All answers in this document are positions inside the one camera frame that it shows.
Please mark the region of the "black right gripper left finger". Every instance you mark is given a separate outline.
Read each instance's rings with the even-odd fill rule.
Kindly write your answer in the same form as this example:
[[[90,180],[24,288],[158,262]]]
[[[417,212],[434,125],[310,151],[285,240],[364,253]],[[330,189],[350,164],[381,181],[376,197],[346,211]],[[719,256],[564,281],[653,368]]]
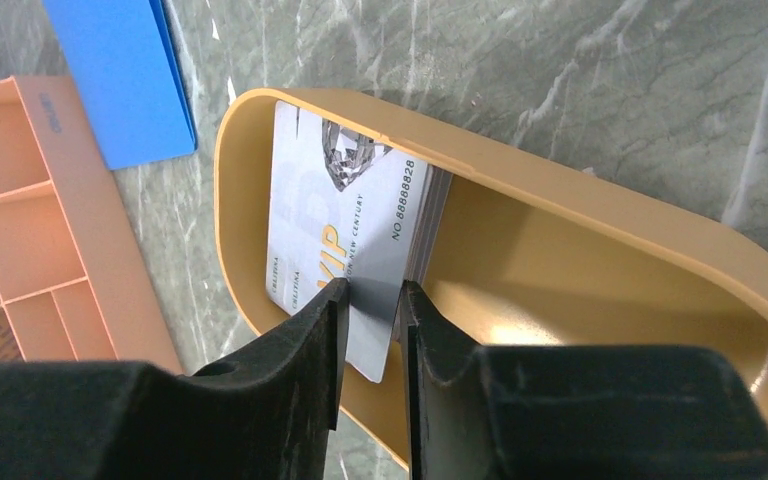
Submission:
[[[0,479],[319,479],[336,428],[349,284],[198,370],[0,363]]]

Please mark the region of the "yellow oval tray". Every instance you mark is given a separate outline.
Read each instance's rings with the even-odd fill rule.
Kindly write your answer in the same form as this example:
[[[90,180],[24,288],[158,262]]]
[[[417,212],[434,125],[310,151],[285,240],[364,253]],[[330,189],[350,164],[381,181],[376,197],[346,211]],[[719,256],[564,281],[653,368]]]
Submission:
[[[449,170],[423,286],[483,343],[688,344],[720,352],[768,422],[768,252],[730,227],[360,92],[250,90],[214,156],[216,243],[257,334],[285,319],[267,295],[277,102]]]

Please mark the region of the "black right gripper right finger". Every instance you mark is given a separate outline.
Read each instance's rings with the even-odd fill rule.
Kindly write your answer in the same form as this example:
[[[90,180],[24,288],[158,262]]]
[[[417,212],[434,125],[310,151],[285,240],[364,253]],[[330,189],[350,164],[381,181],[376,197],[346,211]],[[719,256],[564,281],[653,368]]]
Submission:
[[[768,479],[768,426],[734,367],[678,345],[483,345],[405,282],[414,479]]]

